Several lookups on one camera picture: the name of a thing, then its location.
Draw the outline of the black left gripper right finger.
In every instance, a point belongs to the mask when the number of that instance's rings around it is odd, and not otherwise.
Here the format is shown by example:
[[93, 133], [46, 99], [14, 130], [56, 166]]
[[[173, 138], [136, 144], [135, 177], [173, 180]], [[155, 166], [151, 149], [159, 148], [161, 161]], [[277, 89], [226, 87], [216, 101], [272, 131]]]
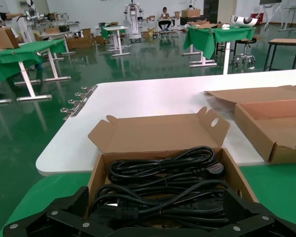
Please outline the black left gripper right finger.
[[275, 219], [262, 204], [247, 201], [234, 191], [226, 189], [223, 194], [223, 211], [229, 221], [216, 230], [214, 237], [273, 237]]

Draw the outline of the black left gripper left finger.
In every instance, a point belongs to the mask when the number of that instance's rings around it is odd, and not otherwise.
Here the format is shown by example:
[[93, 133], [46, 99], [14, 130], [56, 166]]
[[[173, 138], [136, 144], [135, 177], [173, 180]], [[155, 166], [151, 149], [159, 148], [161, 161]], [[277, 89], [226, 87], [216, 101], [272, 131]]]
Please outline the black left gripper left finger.
[[89, 189], [54, 199], [43, 211], [7, 224], [4, 237], [107, 237], [113, 229], [87, 220]]

